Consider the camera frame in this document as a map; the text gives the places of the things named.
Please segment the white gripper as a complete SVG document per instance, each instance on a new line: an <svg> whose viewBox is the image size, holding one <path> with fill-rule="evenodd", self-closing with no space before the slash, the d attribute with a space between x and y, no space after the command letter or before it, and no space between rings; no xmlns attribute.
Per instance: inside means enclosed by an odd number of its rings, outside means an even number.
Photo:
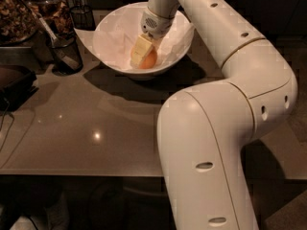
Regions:
<svg viewBox="0 0 307 230"><path fill-rule="evenodd" d="M164 37L170 31L173 21L173 18L163 18L146 8L140 22L144 34L137 37L130 52L130 62L140 65L151 50L155 49L152 38Z"/></svg>

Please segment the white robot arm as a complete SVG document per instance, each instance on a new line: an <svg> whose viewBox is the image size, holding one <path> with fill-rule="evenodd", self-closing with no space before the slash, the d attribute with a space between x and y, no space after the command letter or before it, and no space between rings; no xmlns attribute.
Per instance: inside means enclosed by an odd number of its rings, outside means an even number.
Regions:
<svg viewBox="0 0 307 230"><path fill-rule="evenodd" d="M176 228L258 230L241 149L290 115L295 74L224 0L149 0L143 32L162 38L179 8L224 77L178 91L158 115L158 150Z"/></svg>

